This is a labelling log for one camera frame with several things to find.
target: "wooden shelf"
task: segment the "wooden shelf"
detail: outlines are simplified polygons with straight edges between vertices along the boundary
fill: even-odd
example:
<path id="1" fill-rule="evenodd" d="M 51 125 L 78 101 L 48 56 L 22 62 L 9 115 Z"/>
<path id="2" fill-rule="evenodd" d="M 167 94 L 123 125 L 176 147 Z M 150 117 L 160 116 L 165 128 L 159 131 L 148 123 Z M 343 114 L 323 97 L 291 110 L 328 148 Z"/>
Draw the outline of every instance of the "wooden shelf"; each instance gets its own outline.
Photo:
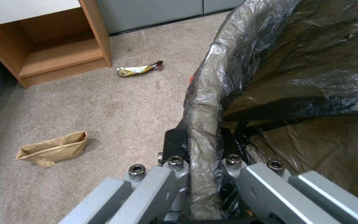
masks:
<path id="1" fill-rule="evenodd" d="M 34 44 L 19 78 L 42 74 L 103 58 L 92 32 L 75 34 Z"/>
<path id="2" fill-rule="evenodd" d="M 24 88 L 111 67 L 96 0 L 78 1 L 80 8 L 0 24 L 0 61 Z"/>

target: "bolt head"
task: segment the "bolt head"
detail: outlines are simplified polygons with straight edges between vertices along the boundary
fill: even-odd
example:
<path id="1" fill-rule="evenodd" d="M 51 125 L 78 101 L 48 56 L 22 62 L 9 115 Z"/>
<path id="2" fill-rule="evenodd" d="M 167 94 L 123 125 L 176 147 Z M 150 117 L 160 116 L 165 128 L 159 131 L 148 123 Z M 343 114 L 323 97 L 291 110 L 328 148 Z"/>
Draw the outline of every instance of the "bolt head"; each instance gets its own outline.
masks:
<path id="1" fill-rule="evenodd" d="M 173 170 L 181 170 L 183 169 L 183 158 L 182 156 L 171 156 L 168 158 L 168 167 Z"/>
<path id="2" fill-rule="evenodd" d="M 146 175 L 146 168 L 141 164 L 135 164 L 128 169 L 131 180 L 142 180 Z"/>
<path id="3" fill-rule="evenodd" d="M 239 155 L 230 154 L 226 157 L 226 165 L 229 169 L 240 169 L 243 160 Z"/>
<path id="4" fill-rule="evenodd" d="M 270 160 L 267 162 L 267 167 L 277 173 L 279 176 L 284 174 L 285 165 L 278 160 Z"/>
<path id="5" fill-rule="evenodd" d="M 162 152 L 159 152 L 157 155 L 158 164 L 162 164 Z"/>

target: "beige carpet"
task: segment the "beige carpet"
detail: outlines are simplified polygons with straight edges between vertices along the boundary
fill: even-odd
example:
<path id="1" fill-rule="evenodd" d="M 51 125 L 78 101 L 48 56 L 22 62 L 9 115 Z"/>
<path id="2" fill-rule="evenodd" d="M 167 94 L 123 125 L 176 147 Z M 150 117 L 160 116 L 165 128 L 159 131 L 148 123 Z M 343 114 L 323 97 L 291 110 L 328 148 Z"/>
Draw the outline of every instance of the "beige carpet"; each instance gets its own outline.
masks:
<path id="1" fill-rule="evenodd" d="M 189 78 L 227 13 L 111 37 L 112 68 L 0 96 L 0 223 L 57 223 L 105 177 L 157 164 L 164 133 L 182 118 Z M 119 78 L 115 68 L 163 60 L 163 70 Z M 85 130 L 77 158 L 42 168 L 15 161 L 20 146 Z"/>

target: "gold wrapper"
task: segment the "gold wrapper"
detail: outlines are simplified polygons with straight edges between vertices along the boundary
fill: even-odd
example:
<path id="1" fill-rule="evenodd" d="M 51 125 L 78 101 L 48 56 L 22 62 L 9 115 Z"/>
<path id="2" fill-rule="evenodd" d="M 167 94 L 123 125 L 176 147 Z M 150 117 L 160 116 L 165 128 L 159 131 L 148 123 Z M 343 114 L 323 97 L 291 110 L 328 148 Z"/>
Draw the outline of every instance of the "gold wrapper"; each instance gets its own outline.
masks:
<path id="1" fill-rule="evenodd" d="M 117 68 L 117 73 L 121 77 L 127 77 L 127 76 L 131 76 L 131 75 L 145 74 L 146 72 L 153 70 L 153 69 L 160 71 L 162 69 L 162 61 L 157 61 L 154 64 L 144 65 L 144 66 L 140 66 L 140 67 Z"/>

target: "trash bin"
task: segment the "trash bin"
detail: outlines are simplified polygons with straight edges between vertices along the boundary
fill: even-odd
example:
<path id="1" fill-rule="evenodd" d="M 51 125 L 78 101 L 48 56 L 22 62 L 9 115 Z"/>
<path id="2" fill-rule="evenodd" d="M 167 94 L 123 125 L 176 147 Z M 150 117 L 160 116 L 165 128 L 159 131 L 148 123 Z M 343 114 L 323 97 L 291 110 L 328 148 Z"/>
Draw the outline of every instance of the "trash bin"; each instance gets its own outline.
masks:
<path id="1" fill-rule="evenodd" d="M 222 126 L 247 163 L 316 170 L 358 196 L 358 1 L 244 1 L 220 26 L 184 109 L 193 219 L 228 216 Z"/>

